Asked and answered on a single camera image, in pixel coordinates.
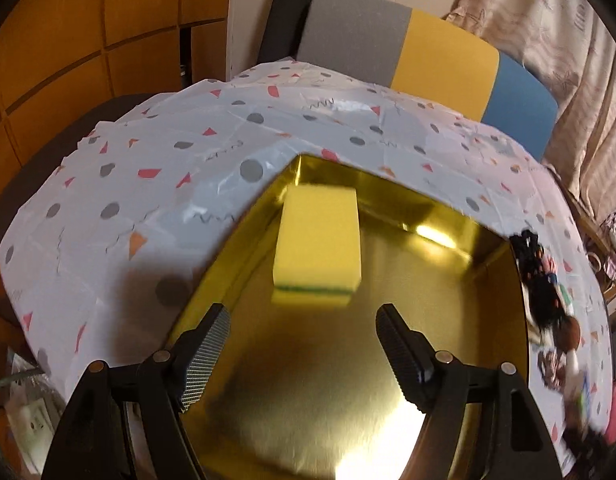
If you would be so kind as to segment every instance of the curtain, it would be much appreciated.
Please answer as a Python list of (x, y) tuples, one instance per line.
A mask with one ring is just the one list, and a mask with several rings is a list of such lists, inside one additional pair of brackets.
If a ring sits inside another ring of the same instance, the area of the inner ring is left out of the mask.
[(559, 117), (544, 155), (601, 223), (616, 209), (616, 44), (587, 0), (460, 0), (448, 21), (522, 63)]

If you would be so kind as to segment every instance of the yellow sponge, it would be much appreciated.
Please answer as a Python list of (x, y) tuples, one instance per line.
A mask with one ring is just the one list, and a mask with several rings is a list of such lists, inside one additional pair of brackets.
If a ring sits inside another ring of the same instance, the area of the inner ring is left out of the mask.
[(361, 250), (354, 189), (288, 187), (272, 275), (280, 290), (355, 291), (361, 280)]

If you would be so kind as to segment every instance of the blue cushion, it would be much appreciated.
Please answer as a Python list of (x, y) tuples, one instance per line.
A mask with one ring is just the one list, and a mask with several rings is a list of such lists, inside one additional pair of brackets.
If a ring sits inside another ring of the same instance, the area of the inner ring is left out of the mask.
[(482, 122), (498, 128), (541, 160), (557, 119), (557, 101), (534, 76), (499, 52), (499, 69)]

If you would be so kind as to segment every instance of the gold tray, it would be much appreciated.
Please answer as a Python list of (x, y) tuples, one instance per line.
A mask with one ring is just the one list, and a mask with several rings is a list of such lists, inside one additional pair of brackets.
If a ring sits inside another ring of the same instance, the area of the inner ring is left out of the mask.
[[(362, 281), (345, 308), (271, 302), (284, 193), (304, 183), (357, 190)], [(508, 241), (427, 196), (310, 155), (297, 156), (239, 222), (170, 342), (213, 302), (230, 311), (230, 337), (182, 424), (200, 464), (220, 478), (399, 478), (424, 416), (403, 399), (377, 339), (383, 303), (435, 349), (484, 367), (510, 361), (528, 376)], [(466, 410), (453, 476), (472, 453), (477, 414)]]

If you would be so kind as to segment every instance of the silver screw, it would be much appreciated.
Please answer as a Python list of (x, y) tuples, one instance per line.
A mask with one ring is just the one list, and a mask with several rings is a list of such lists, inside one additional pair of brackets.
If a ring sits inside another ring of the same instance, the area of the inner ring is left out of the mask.
[(453, 355), (448, 350), (440, 350), (435, 353), (435, 359), (440, 363), (450, 363), (454, 359)]
[(104, 369), (104, 361), (93, 361), (88, 365), (88, 371), (96, 374)]
[(515, 373), (517, 373), (517, 368), (515, 368), (514, 364), (505, 362), (501, 364), (501, 371), (506, 375), (515, 375)]
[(156, 363), (165, 363), (168, 359), (170, 359), (170, 352), (167, 350), (158, 350), (152, 354), (152, 360)]

